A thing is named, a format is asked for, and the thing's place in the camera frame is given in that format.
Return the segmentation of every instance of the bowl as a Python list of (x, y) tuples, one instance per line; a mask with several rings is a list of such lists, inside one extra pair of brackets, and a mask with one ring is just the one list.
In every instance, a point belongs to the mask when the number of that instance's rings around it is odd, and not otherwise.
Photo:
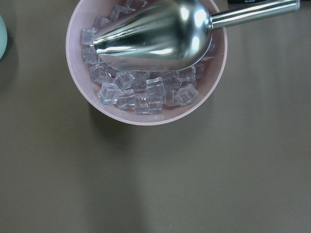
[[(121, 0), (80, 0), (76, 6), (67, 30), (66, 57), (71, 76), (82, 95), (96, 109), (105, 115), (133, 125), (160, 125), (178, 120), (197, 109), (208, 99), (215, 89), (225, 67), (227, 57), (227, 35), (225, 29), (212, 31), (212, 43), (215, 44), (215, 57), (205, 61), (204, 78), (198, 81), (197, 90), (200, 95), (196, 101), (185, 107), (164, 109), (162, 114), (137, 115), (133, 111), (123, 111), (114, 105), (104, 105), (97, 97), (101, 89), (98, 84), (92, 83), (89, 77), (88, 66), (82, 61), (81, 29), (90, 28), (95, 16), (109, 16), (115, 4), (123, 4)], [(211, 14), (219, 12), (212, 0), (202, 0)]]

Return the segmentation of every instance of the silver utensil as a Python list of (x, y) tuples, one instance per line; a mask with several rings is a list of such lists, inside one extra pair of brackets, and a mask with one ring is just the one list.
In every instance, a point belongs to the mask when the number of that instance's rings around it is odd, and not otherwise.
[(299, 0), (269, 0), (210, 15), (199, 0), (160, 0), (94, 40), (96, 52), (117, 70), (180, 70), (206, 53), (212, 30), (299, 9)]

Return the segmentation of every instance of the metal handle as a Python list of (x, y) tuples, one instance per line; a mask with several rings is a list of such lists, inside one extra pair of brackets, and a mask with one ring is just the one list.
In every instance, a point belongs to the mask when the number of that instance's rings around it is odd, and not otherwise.
[(269, 0), (255, 3), (233, 11), (225, 11), (210, 16), (213, 29), (228, 27), (256, 19), (277, 16), (299, 9), (300, 0)]

